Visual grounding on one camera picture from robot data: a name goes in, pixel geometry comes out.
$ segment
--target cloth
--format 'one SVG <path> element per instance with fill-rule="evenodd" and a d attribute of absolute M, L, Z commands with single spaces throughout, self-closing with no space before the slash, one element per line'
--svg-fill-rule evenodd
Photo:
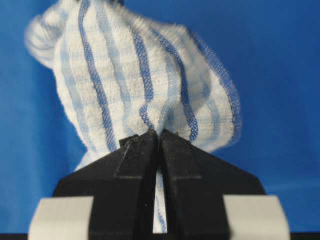
<path fill-rule="evenodd" d="M 178 132 L 209 153 L 240 136 L 240 102 L 228 73 L 183 25 L 109 0 L 60 0 L 29 24 L 25 43 L 53 70 L 66 115 L 87 147 L 77 169 L 148 129 Z"/>

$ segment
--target white rubber pad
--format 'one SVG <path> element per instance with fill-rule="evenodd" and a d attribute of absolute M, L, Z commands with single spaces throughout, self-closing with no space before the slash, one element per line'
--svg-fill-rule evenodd
<path fill-rule="evenodd" d="M 43 198 L 28 240 L 88 240 L 93 202 L 92 196 Z"/>
<path fill-rule="evenodd" d="M 276 196 L 223 197 L 231 240 L 290 240 L 289 225 Z"/>

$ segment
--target black plastic part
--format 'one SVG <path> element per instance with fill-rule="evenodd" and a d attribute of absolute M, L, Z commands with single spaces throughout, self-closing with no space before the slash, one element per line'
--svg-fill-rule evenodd
<path fill-rule="evenodd" d="M 94 196 L 90 240 L 151 237 L 158 136 L 133 137 L 108 156 L 63 178 L 54 197 Z"/>
<path fill-rule="evenodd" d="M 160 146 L 168 232 L 182 240 L 227 240 L 224 194 L 265 195 L 255 176 L 164 131 Z"/>
<path fill-rule="evenodd" d="M 121 148 L 63 178 L 53 197 L 94 196 L 90 240 L 227 240 L 223 195 L 265 195 L 259 179 L 176 134 L 150 130 L 120 141 Z M 156 171 L 161 165 L 168 234 L 153 234 Z M 319 232 L 291 233 L 320 240 Z M 0 240 L 27 240 L 0 234 Z"/>

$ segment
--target blue backdrop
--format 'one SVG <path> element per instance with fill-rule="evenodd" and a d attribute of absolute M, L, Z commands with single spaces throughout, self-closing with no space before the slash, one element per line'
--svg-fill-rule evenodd
<path fill-rule="evenodd" d="M 0 233 L 26 233 L 42 197 L 85 153 L 53 73 L 24 46 L 28 22 L 54 0 L 0 0 Z M 215 154 L 257 175 L 291 230 L 320 231 L 320 1 L 127 0 L 159 21 L 187 25 L 236 85 L 239 143 Z"/>

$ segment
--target light blue stripe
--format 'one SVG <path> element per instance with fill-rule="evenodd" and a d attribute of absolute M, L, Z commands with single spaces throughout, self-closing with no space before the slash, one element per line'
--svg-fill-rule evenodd
<path fill-rule="evenodd" d="M 172 63 L 172 60 L 170 59 L 170 56 L 166 54 L 165 56 L 165 65 L 166 65 L 166 73 L 168 77 L 168 100 L 166 101 L 165 105 L 163 106 L 161 110 L 161 116 L 167 116 L 167 119 L 160 118 L 158 122 L 158 129 L 157 133 L 160 135 L 163 130 L 164 120 L 167 121 L 167 125 L 169 126 L 169 131 L 173 131 L 173 124 L 175 120 L 175 116 L 173 114 L 172 105 L 174 105 L 177 102 L 179 89 L 177 85 L 178 80 L 178 74 L 175 71 L 174 65 Z"/>
<path fill-rule="evenodd" d="M 67 49 L 67 40 L 65 37 L 63 38 L 63 42 L 61 46 L 61 68 L 62 68 L 62 73 L 65 79 L 65 84 L 71 95 L 73 107 L 76 111 L 76 116 L 78 118 L 80 130 L 83 133 L 83 137 L 85 139 L 86 144 L 88 145 L 88 149 L 90 151 L 95 152 L 96 148 L 89 135 L 89 128 L 88 128 L 86 116 L 84 113 L 84 106 L 82 104 L 80 95 L 77 91 L 76 80 L 74 78 L 74 75 L 72 73 L 72 69 L 70 66 L 70 57 Z"/>
<path fill-rule="evenodd" d="M 196 46 L 198 47 L 198 50 L 204 57 L 205 61 L 208 63 L 208 65 L 214 71 L 214 73 L 219 77 L 220 84 L 223 86 L 228 96 L 233 114 L 232 123 L 234 125 L 234 133 L 231 140 L 225 147 L 230 146 L 231 144 L 237 142 L 241 136 L 242 116 L 239 95 L 233 82 L 231 81 L 228 72 L 225 70 L 219 59 L 216 57 L 215 53 L 205 44 L 205 42 L 198 35 L 192 33 L 190 30 L 188 30 L 188 33 L 190 37 L 193 39 Z"/>
<path fill-rule="evenodd" d="M 181 35 L 179 33 L 177 33 L 177 35 L 179 35 L 181 45 L 184 46 L 185 48 L 187 48 L 185 38 L 190 38 L 190 36 L 188 34 Z M 195 65 L 195 57 L 191 57 L 191 64 L 193 66 Z M 208 145 L 209 143 L 213 143 L 219 137 L 220 131 L 221 131 L 221 118 L 220 118 L 220 113 L 217 109 L 216 102 L 213 100 L 212 97 L 210 97 L 210 86 L 207 84 L 206 80 L 204 79 L 204 77 L 200 71 L 196 71 L 195 74 L 197 74 L 197 77 L 198 77 L 197 81 L 199 81 L 199 83 L 203 82 L 202 96 L 204 98 L 203 100 L 204 100 L 205 104 L 210 109 L 211 120 L 212 120 L 213 127 L 214 127 L 212 134 L 211 134 L 210 138 L 207 140 L 207 142 L 204 142 L 203 144 L 201 144 L 199 146 L 199 147 L 203 147 L 204 145 Z"/>
<path fill-rule="evenodd" d="M 189 99 L 189 93 L 188 93 L 188 81 L 186 76 L 186 69 L 185 65 L 177 52 L 176 48 L 160 33 L 158 33 L 155 30 L 152 30 L 155 36 L 157 36 L 161 42 L 161 44 L 164 46 L 164 48 L 175 58 L 176 62 L 178 63 L 180 70 L 181 70 L 181 102 L 183 105 L 184 115 L 186 117 L 188 126 L 191 129 L 191 134 L 189 136 L 189 139 L 191 142 L 196 140 L 198 134 L 199 134 L 199 127 L 198 127 L 198 121 L 196 119 L 196 116 L 192 110 L 192 107 L 190 105 L 190 99 Z"/>
<path fill-rule="evenodd" d="M 85 60 L 87 62 L 90 78 L 94 85 L 94 89 L 97 93 L 99 105 L 102 109 L 103 126 L 106 134 L 106 144 L 108 149 L 111 152 L 113 152 L 117 149 L 116 147 L 117 145 L 116 145 L 116 140 L 114 135 L 113 124 L 112 124 L 112 120 L 109 112 L 108 100 L 104 91 L 104 87 L 101 83 L 100 76 L 97 72 L 92 49 L 88 42 L 87 35 L 84 29 L 84 18 L 88 12 L 89 7 L 90 7 L 90 2 L 88 0 L 83 0 L 81 2 L 79 17 L 78 17 L 79 31 L 81 34 L 82 44 L 84 47 Z"/>
<path fill-rule="evenodd" d="M 202 144 L 203 146 L 203 145 L 208 145 L 209 143 L 213 143 L 214 141 L 217 140 L 221 131 L 221 119 L 220 119 L 220 114 L 219 114 L 216 102 L 213 100 L 212 97 L 210 97 L 210 87 L 206 83 L 206 81 L 203 81 L 202 94 L 204 97 L 204 102 L 206 103 L 207 107 L 210 109 L 211 119 L 214 127 L 211 137 L 207 140 L 207 142 L 204 142 Z"/>
<path fill-rule="evenodd" d="M 30 41 L 29 38 L 25 39 L 25 43 L 27 44 L 27 46 L 30 46 L 31 48 L 41 52 L 52 51 L 53 49 L 55 49 L 54 46 L 43 46 L 43 47 L 37 46 L 32 41 Z"/>
<path fill-rule="evenodd" d="M 154 99 L 154 88 L 153 88 L 151 75 L 150 75 L 148 53 L 146 51 L 144 40 L 133 29 L 132 29 L 132 36 L 133 36 L 133 42 L 134 42 L 134 46 L 135 46 L 136 55 L 139 59 L 140 74 L 143 79 L 144 98 L 146 101 L 146 103 L 140 108 L 139 113 L 140 113 L 140 117 L 142 118 L 144 124 L 146 124 L 149 127 L 149 129 L 154 129 L 155 126 L 152 124 L 152 122 L 150 121 L 150 119 L 148 117 L 148 105 Z"/>
<path fill-rule="evenodd" d="M 112 26 L 109 23 L 105 8 L 103 6 L 104 2 L 94 1 L 93 4 L 97 12 L 97 20 L 100 31 L 103 33 L 104 39 L 106 41 L 108 56 L 114 68 L 114 78 L 120 88 L 121 100 L 124 105 L 124 116 L 122 123 L 123 128 L 126 135 L 132 136 L 135 133 L 128 126 L 128 118 L 132 110 L 132 101 L 130 92 L 127 87 L 125 74 L 122 68 L 122 63 L 120 61 L 120 53 L 116 47 L 117 45 L 113 36 Z"/>

